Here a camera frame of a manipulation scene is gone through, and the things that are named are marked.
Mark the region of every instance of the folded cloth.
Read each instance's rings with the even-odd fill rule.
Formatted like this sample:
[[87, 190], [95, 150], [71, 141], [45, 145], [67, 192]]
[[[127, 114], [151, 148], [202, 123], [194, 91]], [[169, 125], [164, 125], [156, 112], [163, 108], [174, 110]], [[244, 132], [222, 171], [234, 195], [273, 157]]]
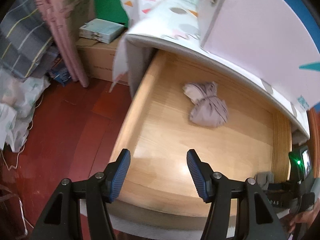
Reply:
[[267, 190], [269, 184], [274, 182], [274, 175], [271, 171], [259, 172], [254, 176], [254, 179], [263, 190]]
[[203, 126], [219, 127], [228, 121], [228, 110], [224, 100], [217, 97], [215, 82], [188, 83], [184, 94], [195, 104], [189, 119]]

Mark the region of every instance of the human hand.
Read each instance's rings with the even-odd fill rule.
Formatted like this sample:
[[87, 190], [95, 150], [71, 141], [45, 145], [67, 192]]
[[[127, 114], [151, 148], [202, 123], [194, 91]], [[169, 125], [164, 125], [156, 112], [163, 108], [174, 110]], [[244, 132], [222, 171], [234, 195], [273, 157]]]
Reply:
[[320, 210], [320, 199], [318, 198], [315, 204], [313, 205], [313, 209], [311, 211], [301, 212], [290, 221], [289, 233], [294, 231], [296, 224], [299, 224], [299, 223], [306, 223], [307, 228], [309, 228], [312, 225], [315, 218], [317, 217], [319, 210]]

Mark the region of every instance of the white plastic bag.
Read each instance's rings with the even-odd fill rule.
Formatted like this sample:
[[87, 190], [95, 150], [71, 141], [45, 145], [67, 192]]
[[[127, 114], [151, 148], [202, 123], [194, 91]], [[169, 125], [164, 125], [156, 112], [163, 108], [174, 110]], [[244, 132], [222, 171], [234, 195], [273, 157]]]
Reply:
[[35, 102], [50, 85], [46, 77], [20, 82], [0, 68], [0, 149], [4, 143], [19, 152], [28, 136]]

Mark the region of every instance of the wooden drawer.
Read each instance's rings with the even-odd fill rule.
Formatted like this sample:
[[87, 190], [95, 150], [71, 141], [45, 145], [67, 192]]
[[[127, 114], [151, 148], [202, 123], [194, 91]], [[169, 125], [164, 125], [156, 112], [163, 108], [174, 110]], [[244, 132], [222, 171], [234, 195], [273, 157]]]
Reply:
[[[194, 107], [182, 87], [215, 81], [228, 122], [219, 128], [189, 121]], [[198, 197], [186, 153], [194, 148], [202, 161], [229, 179], [244, 181], [260, 171], [287, 179], [291, 150], [289, 120], [258, 92], [209, 66], [158, 51], [122, 125], [110, 161], [122, 148], [131, 165], [119, 199], [154, 211], [206, 217], [209, 204]], [[236, 214], [236, 201], [231, 215]]]

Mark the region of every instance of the cardboard box stack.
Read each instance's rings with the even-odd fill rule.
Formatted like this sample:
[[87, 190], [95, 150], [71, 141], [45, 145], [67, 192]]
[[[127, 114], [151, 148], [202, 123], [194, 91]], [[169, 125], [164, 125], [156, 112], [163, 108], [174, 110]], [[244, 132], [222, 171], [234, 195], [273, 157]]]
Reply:
[[[120, 38], [121, 36], [116, 38], [110, 44], [86, 38], [80, 38], [76, 42], [80, 59], [89, 77], [112, 82], [113, 58]], [[128, 85], [127, 75], [124, 75], [118, 83]]]

